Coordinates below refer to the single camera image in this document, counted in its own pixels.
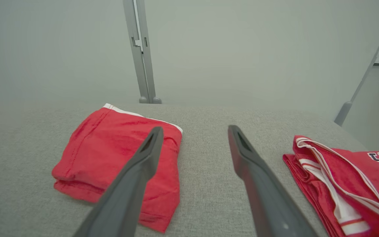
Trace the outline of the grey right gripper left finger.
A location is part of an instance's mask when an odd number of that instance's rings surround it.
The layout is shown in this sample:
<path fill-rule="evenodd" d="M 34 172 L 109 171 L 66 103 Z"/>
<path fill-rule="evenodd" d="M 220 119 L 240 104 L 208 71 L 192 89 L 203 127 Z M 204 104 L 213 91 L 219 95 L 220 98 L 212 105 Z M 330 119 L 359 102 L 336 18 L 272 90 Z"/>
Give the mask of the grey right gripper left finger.
<path fill-rule="evenodd" d="M 133 237 L 147 182 L 156 174 L 164 131 L 154 127 L 122 168 L 75 237 Z"/>

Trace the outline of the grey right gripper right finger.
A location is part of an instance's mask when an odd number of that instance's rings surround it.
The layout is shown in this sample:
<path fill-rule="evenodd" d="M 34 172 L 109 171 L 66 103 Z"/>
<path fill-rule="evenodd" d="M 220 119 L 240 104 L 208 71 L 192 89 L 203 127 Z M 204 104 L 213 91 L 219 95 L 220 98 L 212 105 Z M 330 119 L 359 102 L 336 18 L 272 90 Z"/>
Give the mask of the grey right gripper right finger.
<path fill-rule="evenodd" d="M 258 237 L 316 237 L 275 174 L 236 125 L 228 126 L 234 170 L 243 180 Z"/>

